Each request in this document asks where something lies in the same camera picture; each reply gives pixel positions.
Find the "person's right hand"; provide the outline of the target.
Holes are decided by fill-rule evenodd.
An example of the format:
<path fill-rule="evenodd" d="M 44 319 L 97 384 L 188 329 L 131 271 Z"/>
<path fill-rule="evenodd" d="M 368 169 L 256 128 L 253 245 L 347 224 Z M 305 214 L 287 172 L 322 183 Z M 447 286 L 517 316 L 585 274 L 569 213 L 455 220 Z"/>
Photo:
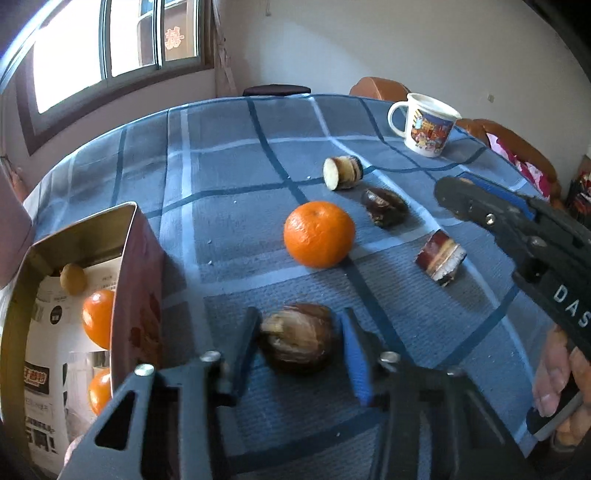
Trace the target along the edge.
<path fill-rule="evenodd" d="M 573 377 L 583 403 L 557 428 L 556 436 L 560 444 L 574 447 L 590 429 L 590 362 L 578 348 L 569 352 L 567 343 L 566 333 L 553 326 L 542 350 L 532 393 L 539 414 L 550 417 L 556 413 L 561 394 Z"/>

